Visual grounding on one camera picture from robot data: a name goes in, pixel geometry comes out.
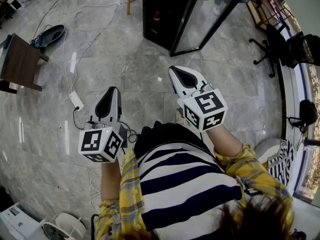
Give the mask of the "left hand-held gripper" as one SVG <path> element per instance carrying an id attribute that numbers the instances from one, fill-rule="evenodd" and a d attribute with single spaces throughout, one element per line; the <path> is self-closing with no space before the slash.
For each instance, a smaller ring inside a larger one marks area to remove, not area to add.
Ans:
<path id="1" fill-rule="evenodd" d="M 119 122 L 121 115 L 121 93 L 111 86 L 90 107 L 91 121 L 79 132 L 78 153 L 94 163 L 114 163 L 118 151 L 128 145 L 128 130 Z M 113 123 L 94 122 L 102 120 Z"/>

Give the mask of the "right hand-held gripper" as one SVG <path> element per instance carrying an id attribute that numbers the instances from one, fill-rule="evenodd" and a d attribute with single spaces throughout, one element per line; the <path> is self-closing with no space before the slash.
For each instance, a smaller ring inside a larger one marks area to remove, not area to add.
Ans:
<path id="1" fill-rule="evenodd" d="M 189 129 L 203 133 L 223 124 L 228 106 L 219 89 L 214 89 L 205 78 L 193 69 L 174 66 L 168 69 L 169 78 L 182 116 Z"/>

